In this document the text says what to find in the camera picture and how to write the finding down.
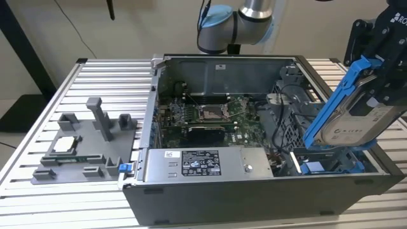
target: black cable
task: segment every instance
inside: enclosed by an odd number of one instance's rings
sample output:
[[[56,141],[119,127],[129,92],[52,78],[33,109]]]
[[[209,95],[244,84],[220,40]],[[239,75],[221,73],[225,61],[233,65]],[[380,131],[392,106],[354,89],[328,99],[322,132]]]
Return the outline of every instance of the black cable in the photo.
[[[280,115],[279,115],[279,121],[277,121],[277,125],[276,125],[276,128],[273,130],[273,133],[272,133],[272,136],[271,136],[271,143],[272,143],[272,146],[281,152],[284,153],[285,155],[288,155],[288,152],[280,147],[277,146],[277,144],[275,143],[275,136],[276,136],[276,133],[280,129],[280,126],[281,126],[281,122],[283,122],[283,116],[284,116],[284,101],[283,101],[283,90],[285,87],[288,86],[295,86],[295,87],[299,87],[303,89],[301,86],[299,86],[297,84],[287,84],[284,85],[284,87],[281,87],[281,89],[279,90],[279,96],[280,96]]]
[[[204,8],[204,0],[201,3],[201,7],[199,9],[199,16],[197,16],[197,22],[196,22],[196,31],[199,32],[199,28],[200,28],[200,21],[201,21],[201,12],[203,12],[203,8]]]
[[[207,5],[204,6],[204,0],[203,0],[203,3],[201,3],[201,7],[200,7],[200,10],[199,10],[199,19],[197,19],[197,35],[196,35],[196,46],[199,48],[199,35],[201,33],[201,30],[203,30],[203,23],[204,23],[204,19],[208,15],[208,11],[209,11],[209,8],[211,8],[211,3],[212,3],[212,0],[208,1]]]
[[[0,145],[8,146],[9,148],[13,148],[13,149],[17,149],[17,147],[15,147],[15,146],[12,146],[12,145],[4,143],[4,142],[0,142]]]
[[[97,59],[97,57],[96,57],[96,55],[95,55],[95,53],[93,53],[92,49],[89,48],[89,46],[88,46],[88,45],[87,45],[87,43],[84,42],[84,40],[83,40],[83,38],[81,38],[81,34],[79,33],[79,31],[77,31],[77,29],[76,29],[76,27],[75,27],[75,25],[73,25],[73,23],[72,23],[72,21],[71,21],[69,17],[67,16],[67,14],[65,14],[65,12],[64,12],[64,10],[63,10],[61,6],[59,5],[59,3],[57,3],[57,1],[56,1],[56,0],[53,0],[53,2],[56,3],[56,5],[57,5],[59,9],[61,10],[61,12],[63,12],[63,14],[64,14],[64,16],[65,16],[65,18],[68,19],[68,21],[69,21],[69,23],[71,23],[71,25],[72,25],[72,27],[73,27],[73,29],[75,29],[75,31],[76,31],[76,33],[77,33],[77,35],[79,35],[79,38],[80,38],[80,40],[81,40],[81,42],[83,42],[84,46],[87,46],[87,48],[88,48],[88,50],[91,51],[91,53],[92,53],[92,55],[93,55],[95,59]]]

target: slotted metal surface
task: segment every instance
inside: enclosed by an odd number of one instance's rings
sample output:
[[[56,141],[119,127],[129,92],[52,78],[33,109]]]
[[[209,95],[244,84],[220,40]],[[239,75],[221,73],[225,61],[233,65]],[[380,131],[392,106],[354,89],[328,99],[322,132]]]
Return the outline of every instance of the slotted metal surface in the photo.
[[[346,68],[328,59],[308,60],[332,90]],[[56,96],[29,131],[0,177],[0,227],[16,228],[137,228],[116,182],[89,182],[56,185],[29,183],[32,172],[49,147],[63,112],[75,112],[80,119],[91,119],[84,109],[89,96],[100,96],[109,117],[129,113],[139,120],[133,143],[137,155],[147,93],[149,89],[149,60],[89,60],[76,64]],[[379,136],[379,145],[407,173],[407,128],[395,122]],[[261,222],[229,223],[179,227],[183,229],[356,229],[395,228],[407,225],[407,179],[386,194],[363,198],[340,216],[283,219]]]

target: blue clip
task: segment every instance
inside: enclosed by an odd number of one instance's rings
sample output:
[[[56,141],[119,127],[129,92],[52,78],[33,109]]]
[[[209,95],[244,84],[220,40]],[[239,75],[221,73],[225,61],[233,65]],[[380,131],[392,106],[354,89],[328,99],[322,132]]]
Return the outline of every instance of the blue clip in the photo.
[[[119,166],[119,173],[131,173],[132,170],[133,170],[133,164],[132,163],[121,164]]]

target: warning label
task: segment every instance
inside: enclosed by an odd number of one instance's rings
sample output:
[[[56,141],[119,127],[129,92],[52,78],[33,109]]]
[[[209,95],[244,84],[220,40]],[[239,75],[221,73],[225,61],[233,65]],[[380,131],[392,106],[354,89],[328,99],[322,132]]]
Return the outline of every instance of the warning label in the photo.
[[[220,160],[217,150],[183,151],[184,176],[220,176]]]

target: green circuit board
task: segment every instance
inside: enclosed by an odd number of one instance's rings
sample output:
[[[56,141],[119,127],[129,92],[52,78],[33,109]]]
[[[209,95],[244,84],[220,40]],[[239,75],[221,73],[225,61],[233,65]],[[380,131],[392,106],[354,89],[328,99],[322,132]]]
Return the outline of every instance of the green circuit board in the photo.
[[[211,146],[269,148],[253,105],[244,96],[232,96],[225,104],[169,101],[160,108],[163,148],[192,147],[187,131],[197,126],[224,128],[224,140]]]

